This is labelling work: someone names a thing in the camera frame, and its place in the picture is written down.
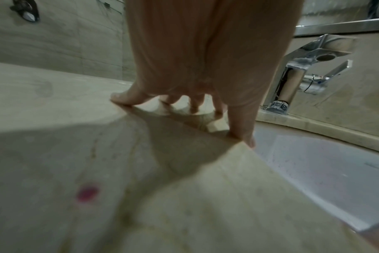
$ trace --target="faucet lever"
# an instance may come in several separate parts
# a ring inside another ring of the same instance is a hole
[[[352,67],[352,60],[346,60],[324,76],[320,75],[305,75],[298,91],[317,95],[327,88],[327,82],[333,77],[342,74],[344,71]]]

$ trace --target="chrome faucet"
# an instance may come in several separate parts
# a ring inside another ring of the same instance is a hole
[[[352,67],[352,61],[345,61],[324,76],[306,74],[307,70],[315,63],[353,53],[356,41],[354,37],[325,34],[284,56],[261,107],[286,114],[296,91],[313,95],[324,91],[332,78]],[[280,95],[284,90],[291,90],[291,94],[286,92],[282,98]]]

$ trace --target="white sink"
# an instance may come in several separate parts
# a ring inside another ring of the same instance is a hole
[[[298,129],[256,123],[262,159],[356,231],[379,223],[379,153]]]

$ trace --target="bathroom wall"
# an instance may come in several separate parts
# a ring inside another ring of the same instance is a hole
[[[352,36],[359,38],[355,53],[318,63],[309,73],[323,75],[347,59],[352,68],[319,95],[297,92],[289,113],[379,136],[379,33]],[[315,38],[293,39],[287,53]]]
[[[106,2],[111,2],[111,6],[122,5],[117,0]],[[97,0],[36,0],[36,3],[41,20],[30,23],[9,10],[11,0],[0,0],[1,63],[134,79],[124,13],[107,9]]]

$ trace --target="pink stain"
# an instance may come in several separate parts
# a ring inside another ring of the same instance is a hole
[[[95,186],[84,187],[79,190],[76,198],[79,202],[89,202],[92,201],[99,193],[99,188]]]

